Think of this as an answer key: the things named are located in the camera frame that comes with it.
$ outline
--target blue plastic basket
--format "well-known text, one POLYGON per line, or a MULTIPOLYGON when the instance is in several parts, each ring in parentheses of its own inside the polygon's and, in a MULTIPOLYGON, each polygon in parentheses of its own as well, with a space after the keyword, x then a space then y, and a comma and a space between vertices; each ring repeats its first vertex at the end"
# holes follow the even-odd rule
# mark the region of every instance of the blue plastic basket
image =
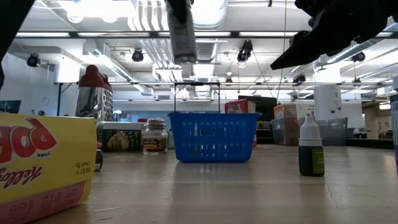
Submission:
POLYGON ((178 160, 250 160, 258 114, 170 113, 169 116, 178 160))

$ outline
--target red logo text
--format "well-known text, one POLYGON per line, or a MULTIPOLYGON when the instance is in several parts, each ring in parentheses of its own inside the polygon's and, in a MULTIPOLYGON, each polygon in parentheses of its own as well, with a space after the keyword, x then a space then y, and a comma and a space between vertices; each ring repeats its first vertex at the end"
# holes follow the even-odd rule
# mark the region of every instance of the red logo text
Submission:
POLYGON ((22 185, 32 182, 40 175, 42 175, 43 167, 33 166, 31 169, 21 170, 17 172, 7 171, 7 168, 0 169, 0 182, 4 183, 4 189, 9 186, 17 185, 22 181, 22 185))
POLYGON ((28 118, 26 121, 31 128, 0 126, 0 164, 11 161, 13 154, 30 158, 37 150, 44 152, 38 157, 49 156, 49 150, 57 145, 57 140, 38 119, 28 118))

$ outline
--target white column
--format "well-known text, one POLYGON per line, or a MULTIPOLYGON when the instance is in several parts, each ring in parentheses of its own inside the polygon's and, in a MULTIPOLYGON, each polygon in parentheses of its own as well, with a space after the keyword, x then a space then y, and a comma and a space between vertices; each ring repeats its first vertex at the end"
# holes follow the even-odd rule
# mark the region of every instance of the white column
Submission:
MULTIPOLYGON (((340 68, 327 67, 314 73, 317 83, 340 83, 340 68)), ((316 119, 326 120, 342 118, 341 112, 341 87, 339 85, 318 85, 314 88, 315 116, 316 119)))

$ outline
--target ceiling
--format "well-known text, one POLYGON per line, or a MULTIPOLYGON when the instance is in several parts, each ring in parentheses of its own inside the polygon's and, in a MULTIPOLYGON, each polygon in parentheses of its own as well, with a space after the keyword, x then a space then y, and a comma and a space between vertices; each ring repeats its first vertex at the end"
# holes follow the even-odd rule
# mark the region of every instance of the ceiling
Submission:
MULTIPOLYGON (((89 15, 79 23, 72 23, 68 19, 67 7, 74 4, 73 1, 37 1, 34 8, 30 11, 25 23, 21 28, 21 32, 109 32, 109 31, 129 31, 128 26, 129 17, 134 16, 134 7, 132 2, 134 0, 98 0, 97 4, 102 4, 103 1, 111 1, 111 6, 107 6, 106 12, 109 15, 117 15, 119 18, 112 23, 104 22, 103 18, 96 16, 95 10, 87 12, 89 15)), ((207 7, 217 7, 213 2, 220 2, 222 0, 212 1, 206 0, 207 7)), ((229 0, 226 8, 226 15, 221 30, 237 30, 237 31, 258 31, 258 32, 297 32, 300 30, 310 30, 307 22, 309 16, 303 11, 295 8, 294 1, 273 0, 272 7, 267 7, 268 2, 259 0, 229 0)), ((210 9, 198 9, 193 12, 205 12, 210 9)), ((193 13, 194 20, 198 13, 193 13)), ((92 60, 91 57, 83 54, 83 44, 85 39, 16 39, 14 45, 21 47, 59 47, 64 51, 70 53, 76 58, 76 61, 82 65, 90 63, 99 66, 101 72, 113 77, 112 80, 120 82, 120 78, 116 76, 110 69, 103 66, 101 63, 92 60)), ((135 80, 143 82, 156 82, 157 80, 152 75, 153 61, 148 56, 144 49, 144 61, 133 62, 131 59, 132 53, 136 48, 143 48, 139 39, 97 39, 98 45, 106 44, 111 49, 111 58, 120 66, 129 72, 135 80)), ((238 68, 236 56, 239 48, 242 46, 243 39, 218 39, 218 51, 216 58, 212 61, 215 65, 209 81, 224 82, 227 77, 226 73, 231 72, 232 80, 234 82, 284 82, 290 81, 294 73, 291 71, 294 68, 286 68, 283 70, 271 70, 270 64, 289 47, 289 40, 284 39, 283 35, 278 39, 252 39, 254 54, 249 58, 244 68, 238 68)), ((351 82, 354 76, 361 76, 364 74, 371 74, 386 66, 392 65, 395 62, 398 52, 396 51, 398 40, 387 39, 379 42, 372 47, 363 50, 366 55, 364 62, 356 64, 355 69, 353 62, 339 62, 336 65, 340 68, 341 81, 351 82)), ((313 69, 304 69, 304 74, 307 76, 307 81, 312 80, 313 69)), ((368 78, 366 82, 380 82, 393 77, 397 69, 388 70, 388 72, 381 72, 378 75, 373 75, 368 78)), ((189 67, 183 67, 182 77, 186 80, 193 77, 189 67)), ((235 89, 236 86, 227 86, 227 89, 235 89)), ((376 86, 369 86, 362 90, 372 91, 376 86)))

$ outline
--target green bottle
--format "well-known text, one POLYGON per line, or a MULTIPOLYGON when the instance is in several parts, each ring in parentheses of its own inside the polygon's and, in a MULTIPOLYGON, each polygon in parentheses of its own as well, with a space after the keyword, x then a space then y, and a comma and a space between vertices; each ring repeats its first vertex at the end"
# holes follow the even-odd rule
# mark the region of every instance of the green bottle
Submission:
POLYGON ((311 177, 322 177, 325 175, 322 138, 319 126, 315 123, 313 116, 309 114, 306 115, 305 122, 300 127, 298 145, 300 173, 311 177))

